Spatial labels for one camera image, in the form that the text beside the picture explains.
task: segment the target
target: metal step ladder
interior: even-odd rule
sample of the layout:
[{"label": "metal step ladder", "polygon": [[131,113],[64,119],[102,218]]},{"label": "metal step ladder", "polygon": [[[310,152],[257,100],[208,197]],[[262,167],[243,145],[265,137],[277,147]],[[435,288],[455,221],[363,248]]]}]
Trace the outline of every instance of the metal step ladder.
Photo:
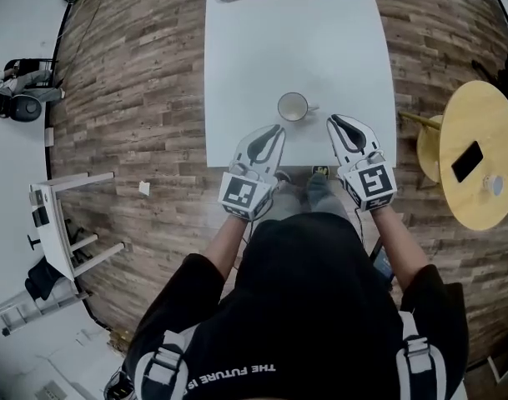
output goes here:
[{"label": "metal step ladder", "polygon": [[[69,292],[60,295],[58,293],[56,296],[54,290],[55,288],[59,288],[60,285],[69,285]],[[87,292],[78,292],[72,282],[66,278],[59,279],[55,286],[53,286],[50,296],[46,301],[40,298],[37,301],[33,301],[31,295],[25,290],[0,304],[0,318],[5,325],[2,329],[2,334],[8,337],[18,329],[47,316],[51,316],[88,297],[89,295]]]}]

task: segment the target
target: black cloth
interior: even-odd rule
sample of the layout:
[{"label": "black cloth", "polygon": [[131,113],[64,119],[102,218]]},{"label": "black cloth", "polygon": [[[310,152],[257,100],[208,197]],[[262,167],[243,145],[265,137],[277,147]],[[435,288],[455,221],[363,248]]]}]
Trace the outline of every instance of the black cloth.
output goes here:
[{"label": "black cloth", "polygon": [[[185,354],[187,399],[400,398],[402,322],[348,221],[306,213],[261,223],[219,301],[223,287],[208,259],[188,255],[139,324],[124,364],[130,377],[165,330],[200,323]],[[459,303],[433,265],[402,301],[444,355],[449,397],[468,356]]]}]

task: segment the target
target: white desk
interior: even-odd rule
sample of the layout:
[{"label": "white desk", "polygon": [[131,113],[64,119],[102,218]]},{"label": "white desk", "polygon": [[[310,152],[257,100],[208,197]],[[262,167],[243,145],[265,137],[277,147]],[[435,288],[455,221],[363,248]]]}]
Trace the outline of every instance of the white desk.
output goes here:
[{"label": "white desk", "polygon": [[[61,209],[61,203],[56,197],[56,193],[69,188],[87,185],[89,183],[97,183],[113,179],[113,177],[114,174],[112,172],[93,177],[90,177],[88,173],[79,173],[77,175],[59,177],[30,186],[30,190],[32,192],[40,190],[42,193],[43,206],[46,209],[46,214],[49,219],[48,224],[37,228],[44,256],[52,267],[56,268],[63,276],[72,281],[75,277],[121,251],[124,248],[124,245],[123,243],[115,244],[113,247],[103,251],[86,263],[74,268],[70,259],[73,256],[73,251],[96,241],[98,239],[98,235],[94,234],[84,238],[80,242],[70,245],[68,234],[64,226],[63,210]],[[38,206],[32,205],[32,210],[35,211],[36,209],[38,209]]]},{"label": "white desk", "polygon": [[[395,93],[375,0],[207,0],[205,134],[208,166],[228,166],[239,141],[280,123],[283,166],[336,165],[326,118],[369,125],[396,164]],[[286,92],[318,103],[316,116],[286,122]]]}]

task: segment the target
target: person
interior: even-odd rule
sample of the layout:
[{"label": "person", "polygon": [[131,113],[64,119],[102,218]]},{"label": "person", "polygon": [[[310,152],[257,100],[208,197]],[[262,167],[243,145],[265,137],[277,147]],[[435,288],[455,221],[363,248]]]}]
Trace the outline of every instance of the person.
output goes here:
[{"label": "person", "polygon": [[[443,355],[450,398],[468,358],[462,298],[391,206],[372,218],[404,293],[401,309]],[[326,176],[312,176],[303,202],[279,175],[234,290],[220,300],[246,227],[228,216],[203,254],[185,258],[138,325],[123,365],[130,379],[165,331],[198,325],[183,357],[186,399],[400,399],[395,355],[403,323]]]},{"label": "person", "polygon": [[27,88],[37,83],[46,82],[52,76],[50,70],[38,70],[18,77],[18,65],[5,71],[0,71],[0,93],[12,97],[14,95],[28,95],[38,99],[41,103],[63,99],[65,92],[61,88],[41,87]]}]

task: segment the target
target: person's leg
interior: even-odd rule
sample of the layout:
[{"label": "person's leg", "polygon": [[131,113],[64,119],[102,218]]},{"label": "person's leg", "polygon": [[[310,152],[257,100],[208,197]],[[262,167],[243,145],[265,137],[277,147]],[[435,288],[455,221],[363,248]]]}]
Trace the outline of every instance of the person's leg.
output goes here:
[{"label": "person's leg", "polygon": [[326,176],[315,173],[307,184],[307,197],[311,212],[333,213],[348,219],[343,203],[331,192]]},{"label": "person's leg", "polygon": [[61,89],[55,87],[42,89],[25,89],[22,95],[28,95],[38,99],[41,103],[49,103],[50,101],[58,101],[63,97]]},{"label": "person's leg", "polygon": [[31,86],[32,84],[40,82],[47,82],[51,76],[52,72],[50,70],[39,70],[17,77],[17,86],[14,88],[14,94],[18,95],[19,93],[22,93],[26,86]]},{"label": "person's leg", "polygon": [[299,200],[299,188],[292,183],[280,181],[272,195],[272,207],[258,220],[259,223],[268,220],[281,221],[293,215],[302,213],[302,204]]}]

